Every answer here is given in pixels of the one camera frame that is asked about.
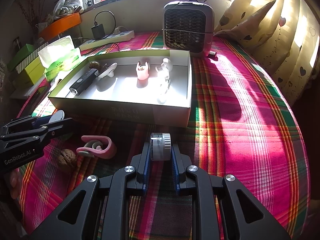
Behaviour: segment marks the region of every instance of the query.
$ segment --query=black cable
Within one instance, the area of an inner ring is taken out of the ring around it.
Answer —
[[[81,37],[81,38],[73,38],[72,40],[79,40],[79,39],[82,39],[82,40],[94,40],[94,39],[83,38],[83,37]],[[118,50],[119,50],[119,51],[121,51],[121,50],[120,50],[120,47],[119,47],[119,45],[118,45],[118,43],[115,43],[115,42],[109,42],[109,43],[104,44],[104,45],[109,45],[109,44],[115,44],[115,45],[117,46]]]
[[[97,18],[97,16],[98,16],[98,14],[100,14],[100,13],[102,13],[102,12],[109,12],[109,13],[111,13],[111,15],[113,16],[113,19],[115,20],[115,27],[113,28],[112,32],[111,32],[107,37],[103,37],[103,39],[106,39],[106,38],[108,38],[112,33],[114,33],[114,31],[115,31],[115,29],[116,29],[116,26],[117,26],[117,22],[116,22],[115,15],[114,15],[112,12],[110,12],[110,11],[101,11],[101,12],[98,12],[98,13],[96,14],[96,16],[94,17],[94,26],[98,26],[98,23],[97,23],[97,21],[96,21],[96,18]]]

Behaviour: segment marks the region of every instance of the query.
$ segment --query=heart pattern curtain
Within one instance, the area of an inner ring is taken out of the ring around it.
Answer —
[[[319,73],[319,31],[304,0],[233,0],[215,28],[246,48],[290,105]]]

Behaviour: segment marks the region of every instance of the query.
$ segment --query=space heater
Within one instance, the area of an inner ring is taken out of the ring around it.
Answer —
[[[175,1],[164,6],[163,39],[166,49],[189,50],[193,57],[209,55],[214,12],[204,3]]]

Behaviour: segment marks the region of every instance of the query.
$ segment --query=blue gripper pad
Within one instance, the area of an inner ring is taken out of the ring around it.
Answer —
[[[40,128],[43,124],[49,123],[49,120],[52,115],[44,116],[44,117],[39,117],[36,119],[36,121],[33,123],[33,127],[35,129]]]
[[[149,145],[146,163],[144,165],[144,171],[143,171],[143,189],[142,189],[143,195],[146,195],[148,190],[150,170],[151,170],[151,157],[150,157],[150,145]]]
[[[179,183],[179,171],[178,171],[178,165],[176,160],[176,155],[174,154],[174,149],[171,147],[171,163],[172,163],[172,178],[173,178],[173,186],[174,189],[179,195],[180,192],[180,183]]]

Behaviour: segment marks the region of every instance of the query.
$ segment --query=walnut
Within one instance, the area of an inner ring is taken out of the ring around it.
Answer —
[[[98,71],[100,72],[101,69],[102,69],[102,66],[100,65],[99,62],[97,62],[97,61],[92,61],[92,62],[89,63],[89,68],[98,69]]]
[[[68,149],[61,150],[58,156],[58,166],[65,173],[72,172],[77,166],[77,157],[75,153]]]

